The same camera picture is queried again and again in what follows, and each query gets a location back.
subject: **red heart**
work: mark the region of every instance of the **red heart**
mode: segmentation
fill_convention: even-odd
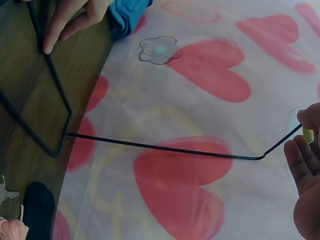
[[[172,148],[231,154],[221,140],[187,137]],[[220,198],[201,185],[222,178],[230,170],[228,158],[195,156],[177,152],[147,150],[134,162],[140,193],[159,224],[177,240],[211,239],[225,216]]]
[[[133,31],[134,34],[139,32],[141,29],[143,29],[147,24],[147,17],[146,15],[142,15],[138,25],[135,27],[135,30]]]
[[[96,135],[94,126],[86,116],[83,116],[78,133],[89,136]],[[90,160],[94,150],[95,141],[84,138],[76,138],[66,171],[73,172],[85,165]]]
[[[265,18],[250,17],[236,26],[258,44],[267,54],[283,65],[300,73],[313,73],[315,66],[299,51],[289,46],[299,38],[298,26],[288,15]]]
[[[163,4],[160,9],[195,24],[213,24],[221,19],[221,13],[214,8],[201,8],[199,5],[173,0]]]
[[[182,56],[167,65],[208,93],[228,102],[246,101],[251,89],[246,80],[229,68],[244,60],[233,42],[213,39],[196,42],[181,49]]]
[[[70,240],[70,229],[63,213],[58,209],[55,214],[52,240]]]
[[[315,8],[307,2],[301,2],[297,3],[294,9],[306,20],[320,38],[320,19]]]
[[[104,98],[108,91],[108,80],[104,76],[99,76],[96,81],[94,90],[91,94],[88,105],[86,106],[85,112],[88,113],[94,109],[98,103]]]

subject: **pink yarn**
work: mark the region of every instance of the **pink yarn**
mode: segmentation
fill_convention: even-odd
[[[0,217],[0,240],[26,240],[29,228],[22,222],[24,206],[20,205],[20,219],[8,221]]]

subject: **bed sheet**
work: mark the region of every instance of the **bed sheet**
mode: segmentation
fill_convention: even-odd
[[[319,101],[317,11],[315,1],[157,0],[114,44],[79,133],[262,155]],[[301,240],[297,199],[283,146],[249,161],[77,139],[53,239]]]

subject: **yellow object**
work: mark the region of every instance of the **yellow object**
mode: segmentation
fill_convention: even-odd
[[[310,144],[314,141],[315,137],[314,137],[313,130],[310,130],[310,129],[303,127],[302,132],[303,132],[303,139],[307,144]]]

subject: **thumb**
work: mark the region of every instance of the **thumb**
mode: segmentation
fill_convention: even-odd
[[[320,102],[312,104],[297,114],[298,121],[307,129],[318,132],[320,127]]]

